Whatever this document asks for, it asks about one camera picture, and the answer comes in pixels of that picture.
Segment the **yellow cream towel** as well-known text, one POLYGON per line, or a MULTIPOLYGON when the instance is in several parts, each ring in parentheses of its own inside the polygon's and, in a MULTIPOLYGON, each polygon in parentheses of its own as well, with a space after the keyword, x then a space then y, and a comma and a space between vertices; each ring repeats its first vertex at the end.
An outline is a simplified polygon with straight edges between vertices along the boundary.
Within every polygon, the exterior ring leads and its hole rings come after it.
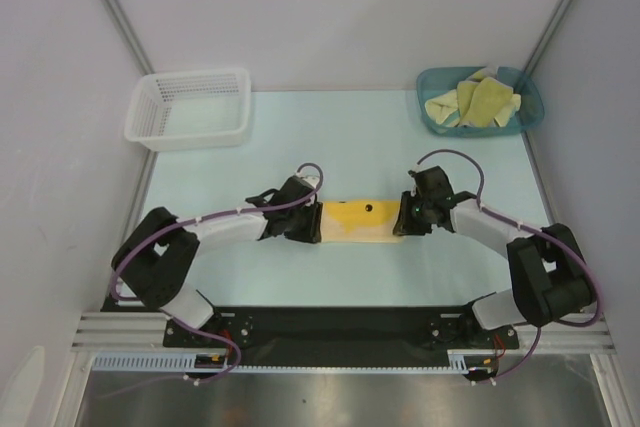
POLYGON ((400 243, 393 234, 400 202, 360 199, 324 202, 320 221, 322 243, 400 243))

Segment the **yellow-green grey towel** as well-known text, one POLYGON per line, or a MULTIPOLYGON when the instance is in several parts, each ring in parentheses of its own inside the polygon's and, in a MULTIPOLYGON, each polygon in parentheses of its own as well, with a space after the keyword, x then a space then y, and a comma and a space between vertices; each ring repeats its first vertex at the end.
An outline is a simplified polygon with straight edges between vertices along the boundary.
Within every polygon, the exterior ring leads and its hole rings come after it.
POLYGON ((456 87, 459 126, 473 128, 507 126, 520 110, 521 95, 497 78, 497 71, 484 67, 460 81, 456 87))

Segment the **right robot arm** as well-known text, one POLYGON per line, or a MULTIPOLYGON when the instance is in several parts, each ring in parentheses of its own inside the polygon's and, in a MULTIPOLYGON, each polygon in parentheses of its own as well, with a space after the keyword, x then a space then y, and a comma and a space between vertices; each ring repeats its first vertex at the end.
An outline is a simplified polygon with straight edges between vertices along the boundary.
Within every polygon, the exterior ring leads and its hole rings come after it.
POLYGON ((435 228, 470 238, 506 259, 511 288, 471 303, 473 316, 460 324, 463 342, 481 349, 497 328, 560 322, 597 302, 597 291, 570 228, 535 228, 484 206, 468 191, 453 191, 440 167, 411 170, 393 235, 425 236, 435 228))

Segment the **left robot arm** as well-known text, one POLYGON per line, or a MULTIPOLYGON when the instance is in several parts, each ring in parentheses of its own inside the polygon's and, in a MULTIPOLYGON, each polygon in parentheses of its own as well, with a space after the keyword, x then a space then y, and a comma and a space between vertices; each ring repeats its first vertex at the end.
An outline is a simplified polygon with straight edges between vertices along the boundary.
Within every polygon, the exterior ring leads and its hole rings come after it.
POLYGON ((151 210, 112 259, 113 283, 185 325, 199 347, 214 344, 220 323, 213 304, 187 282, 194 259, 208 249, 288 235, 320 207, 318 175, 296 173, 279 189, 249 197, 234 210, 181 220, 164 207, 151 210))

